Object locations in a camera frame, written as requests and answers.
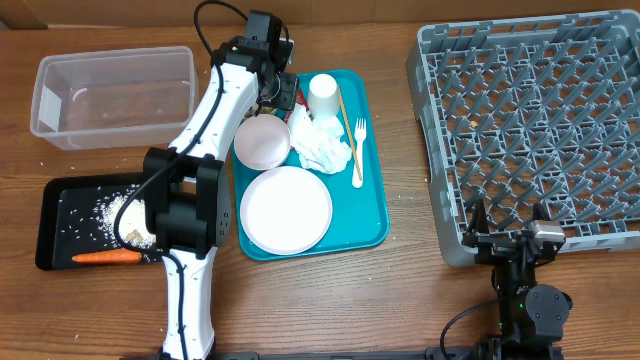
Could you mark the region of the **pink bowl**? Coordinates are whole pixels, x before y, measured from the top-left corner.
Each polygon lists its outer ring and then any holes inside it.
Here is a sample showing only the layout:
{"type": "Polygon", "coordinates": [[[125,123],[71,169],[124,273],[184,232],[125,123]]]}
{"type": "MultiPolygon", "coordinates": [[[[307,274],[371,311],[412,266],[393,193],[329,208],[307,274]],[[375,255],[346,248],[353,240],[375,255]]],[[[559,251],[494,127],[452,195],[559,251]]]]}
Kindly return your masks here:
{"type": "Polygon", "coordinates": [[[234,138],[238,160],[253,170],[269,170],[280,166],[291,149],[290,130],[275,115],[260,114],[242,122],[234,138]]]}

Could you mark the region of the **white paper cup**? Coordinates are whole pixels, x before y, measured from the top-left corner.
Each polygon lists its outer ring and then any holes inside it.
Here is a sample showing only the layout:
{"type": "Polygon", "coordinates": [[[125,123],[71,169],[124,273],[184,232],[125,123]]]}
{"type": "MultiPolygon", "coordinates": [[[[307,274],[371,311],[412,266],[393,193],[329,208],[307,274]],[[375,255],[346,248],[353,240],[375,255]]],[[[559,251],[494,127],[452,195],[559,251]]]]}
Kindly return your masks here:
{"type": "Polygon", "coordinates": [[[335,116],[339,109],[338,84],[329,74],[317,74],[309,83],[307,102],[314,118],[335,116]]]}

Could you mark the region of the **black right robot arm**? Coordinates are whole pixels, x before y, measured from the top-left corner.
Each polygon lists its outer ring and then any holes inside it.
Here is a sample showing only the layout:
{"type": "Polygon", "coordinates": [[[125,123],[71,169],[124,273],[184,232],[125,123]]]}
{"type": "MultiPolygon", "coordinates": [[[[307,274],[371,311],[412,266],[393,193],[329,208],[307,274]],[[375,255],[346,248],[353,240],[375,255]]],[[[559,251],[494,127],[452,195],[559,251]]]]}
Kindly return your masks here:
{"type": "Polygon", "coordinates": [[[492,267],[500,333],[479,341],[471,351],[472,359],[563,357],[555,344],[563,337],[573,302],[559,289],[538,283],[535,271],[553,262],[565,242],[562,227],[539,204],[533,207],[533,221],[526,228],[492,234],[484,203],[475,202],[463,244],[477,250],[477,265],[492,267]]]}

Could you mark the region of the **white bowl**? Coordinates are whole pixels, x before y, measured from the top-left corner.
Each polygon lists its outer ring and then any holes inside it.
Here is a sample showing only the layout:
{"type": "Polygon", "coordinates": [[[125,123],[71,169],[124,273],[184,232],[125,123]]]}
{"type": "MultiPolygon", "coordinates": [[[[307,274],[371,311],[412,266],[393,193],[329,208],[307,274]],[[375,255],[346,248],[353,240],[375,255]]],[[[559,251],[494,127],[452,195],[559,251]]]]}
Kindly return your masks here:
{"type": "Polygon", "coordinates": [[[250,117],[258,116],[260,114],[276,115],[278,111],[279,111],[278,108],[275,108],[275,107],[272,107],[272,106],[268,106],[268,105],[264,105],[262,102],[257,102],[257,103],[254,103],[249,108],[249,110],[244,115],[244,118],[247,119],[247,118],[250,118],[250,117]]]}

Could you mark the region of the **white napkin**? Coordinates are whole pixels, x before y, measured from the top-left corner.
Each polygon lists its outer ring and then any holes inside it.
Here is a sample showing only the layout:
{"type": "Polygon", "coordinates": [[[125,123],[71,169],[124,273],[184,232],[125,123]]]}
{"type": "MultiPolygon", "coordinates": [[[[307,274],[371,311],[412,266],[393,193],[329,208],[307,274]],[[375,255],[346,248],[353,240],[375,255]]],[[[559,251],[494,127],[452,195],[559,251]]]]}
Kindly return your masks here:
{"type": "Polygon", "coordinates": [[[345,134],[336,116],[311,119],[306,108],[296,104],[288,116],[291,146],[304,169],[325,174],[342,172],[352,158],[350,146],[341,140],[345,134]]]}

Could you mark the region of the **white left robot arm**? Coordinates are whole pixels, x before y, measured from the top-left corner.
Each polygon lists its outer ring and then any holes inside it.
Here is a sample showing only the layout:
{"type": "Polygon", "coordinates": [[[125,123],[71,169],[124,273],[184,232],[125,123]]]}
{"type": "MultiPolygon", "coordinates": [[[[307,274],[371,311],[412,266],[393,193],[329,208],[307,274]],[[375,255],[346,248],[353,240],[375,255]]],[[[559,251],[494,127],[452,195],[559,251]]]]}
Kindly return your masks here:
{"type": "Polygon", "coordinates": [[[286,25],[257,10],[244,19],[243,34],[208,51],[209,85],[188,125],[168,148],[152,148],[144,158],[146,227],[167,275],[162,359],[214,358],[213,264],[231,211],[225,159],[254,105],[289,111],[296,103],[299,81],[286,70],[294,50],[286,25]]]}

